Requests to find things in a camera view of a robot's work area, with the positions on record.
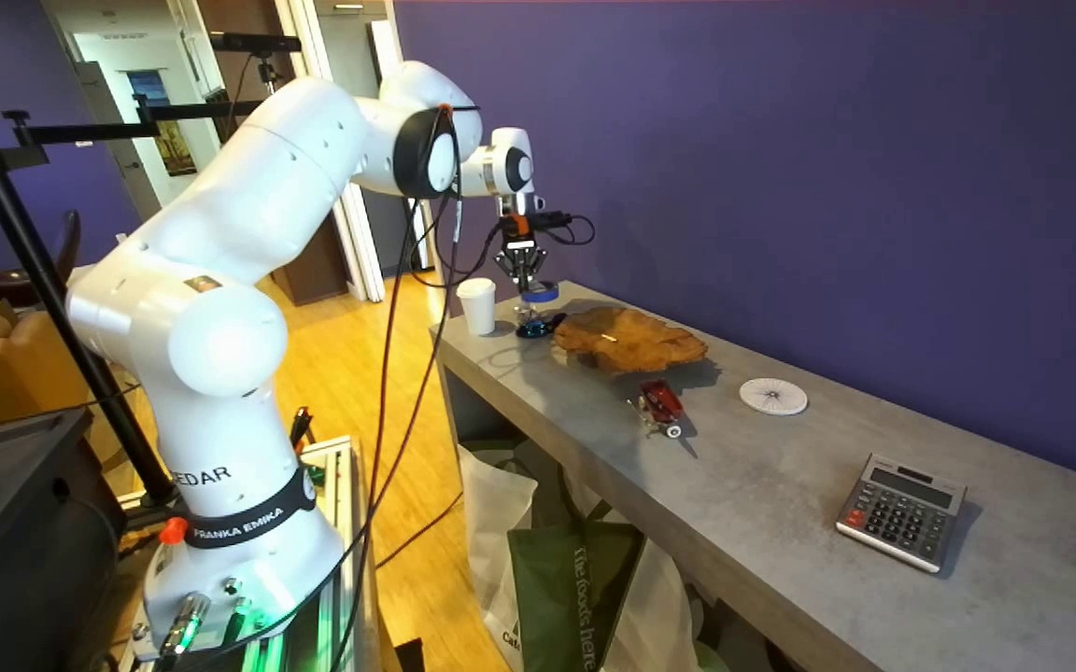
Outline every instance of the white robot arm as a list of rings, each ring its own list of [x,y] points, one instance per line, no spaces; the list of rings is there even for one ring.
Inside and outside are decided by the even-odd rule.
[[[526,140],[476,142],[471,98],[425,63],[403,63],[373,101],[295,79],[168,210],[75,276],[69,327],[143,381],[187,507],[146,575],[148,658],[184,653],[187,630],[219,643],[240,605],[278,623],[343,552],[277,420],[286,328],[255,283],[310,243],[347,182],[530,193],[526,160],[508,152]]]

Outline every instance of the pole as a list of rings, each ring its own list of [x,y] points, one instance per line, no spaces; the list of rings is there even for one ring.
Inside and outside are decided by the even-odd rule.
[[[14,182],[8,180],[8,160],[0,159],[0,229],[18,257],[18,264],[26,269],[28,283],[37,289],[63,348],[69,351],[69,360],[78,363],[87,384],[92,390],[109,425],[114,430],[129,468],[138,472],[138,483],[148,495],[148,503],[168,503],[171,502],[171,483],[160,468],[160,458],[153,457],[146,434],[138,430],[126,397],[118,391],[114,376],[109,375],[109,366],[87,351],[63,314],[63,280],[55,276],[55,264],[32,229],[32,222],[26,218]]]

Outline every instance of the wooden floor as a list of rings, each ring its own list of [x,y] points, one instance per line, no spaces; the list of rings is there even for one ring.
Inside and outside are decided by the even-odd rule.
[[[508,668],[481,628],[481,614],[465,578],[461,502],[454,502],[460,468],[435,370],[422,391],[418,421],[403,442],[403,425],[433,351],[429,304],[435,304],[435,290],[425,290],[413,276],[400,280],[383,390],[383,434],[379,351],[393,304],[358,304],[349,297],[334,297],[291,307],[277,283],[266,283],[266,290],[277,297],[291,328],[291,348],[277,375],[278,416],[291,420],[298,407],[310,407],[318,442],[338,434],[354,436],[362,478],[373,473],[377,446],[379,483],[393,458],[403,457],[373,517],[373,556],[379,563],[373,578],[393,645],[418,639],[425,672]]]

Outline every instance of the green bag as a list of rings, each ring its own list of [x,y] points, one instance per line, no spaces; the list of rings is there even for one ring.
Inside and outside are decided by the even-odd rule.
[[[608,503],[569,511],[569,527],[508,536],[526,672],[601,668],[641,556],[646,538],[636,527],[601,522]]]

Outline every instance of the calculator display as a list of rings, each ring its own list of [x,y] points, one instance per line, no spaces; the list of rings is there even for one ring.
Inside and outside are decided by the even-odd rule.
[[[901,495],[920,498],[920,502],[936,503],[936,507],[950,507],[950,503],[951,503],[950,495],[925,490],[925,486],[920,486],[920,483],[910,483],[910,478],[901,478],[901,473],[891,473],[891,472],[869,472],[869,483],[881,483],[881,486],[887,486],[887,490],[901,490]]]

